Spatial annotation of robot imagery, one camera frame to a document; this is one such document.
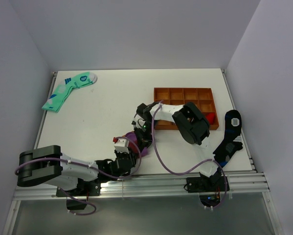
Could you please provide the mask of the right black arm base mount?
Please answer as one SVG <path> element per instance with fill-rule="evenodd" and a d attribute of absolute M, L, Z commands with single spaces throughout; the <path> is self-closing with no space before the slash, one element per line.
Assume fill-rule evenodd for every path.
<path fill-rule="evenodd" d="M 188 193 L 207 193 L 199 196 L 204 207 L 214 208 L 221 202 L 221 193 L 230 190 L 227 177 L 220 176 L 216 180 L 201 175 L 200 177 L 187 177 L 183 189 Z"/>

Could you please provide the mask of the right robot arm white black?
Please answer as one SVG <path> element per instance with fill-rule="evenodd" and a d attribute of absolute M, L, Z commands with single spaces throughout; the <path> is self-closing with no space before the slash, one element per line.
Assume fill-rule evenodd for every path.
<path fill-rule="evenodd" d="M 198 164 L 185 172 L 173 172 L 164 164 L 155 142 L 155 126 L 159 121 L 168 121 L 176 125 L 182 138 L 195 147 L 200 158 Z M 181 176 L 198 168 L 202 187 L 207 191 L 213 190 L 220 179 L 225 179 L 222 167 L 214 160 L 212 151 L 208 147 L 210 124 L 193 102 L 184 105 L 168 105 L 163 104 L 162 101 L 149 105 L 142 103 L 137 107 L 132 126 L 138 146 L 144 149 L 152 145 L 160 164 L 169 173 Z"/>

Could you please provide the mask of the maroon purple orange sock pair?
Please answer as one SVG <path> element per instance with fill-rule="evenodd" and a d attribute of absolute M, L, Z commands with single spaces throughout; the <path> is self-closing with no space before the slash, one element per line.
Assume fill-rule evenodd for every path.
<path fill-rule="evenodd" d="M 128 132 L 127 134 L 123 135 L 123 137 L 127 137 L 128 139 L 132 140 L 136 146 L 138 146 L 137 137 L 134 132 Z M 134 153 L 138 154 L 137 148 L 131 142 L 129 143 L 129 147 L 133 150 Z M 142 157 L 147 156 L 149 153 L 147 147 L 143 147 L 140 152 Z"/>

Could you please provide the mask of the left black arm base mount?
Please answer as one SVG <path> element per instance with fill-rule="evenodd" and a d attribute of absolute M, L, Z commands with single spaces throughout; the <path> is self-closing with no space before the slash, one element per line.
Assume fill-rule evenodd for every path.
<path fill-rule="evenodd" d="M 70 211 L 83 211 L 87 203 L 89 203 L 90 196 L 99 196 L 100 194 L 100 184 L 95 181 L 86 182 L 83 180 L 78 180 L 77 187 L 72 190 L 67 190 L 63 192 L 61 189 L 57 188 L 56 197 L 65 197 L 66 207 Z"/>

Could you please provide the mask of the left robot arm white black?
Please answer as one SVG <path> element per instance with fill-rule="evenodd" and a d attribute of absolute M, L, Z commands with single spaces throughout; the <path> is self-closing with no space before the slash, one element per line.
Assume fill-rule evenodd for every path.
<path fill-rule="evenodd" d="M 121 152 L 114 151 L 115 160 L 96 160 L 93 163 L 77 160 L 61 152 L 58 145 L 51 145 L 19 156 L 19 166 L 15 170 L 17 186 L 33 187 L 40 184 L 57 186 L 80 195 L 86 183 L 106 183 L 129 177 L 141 164 L 141 152 L 130 147 Z"/>

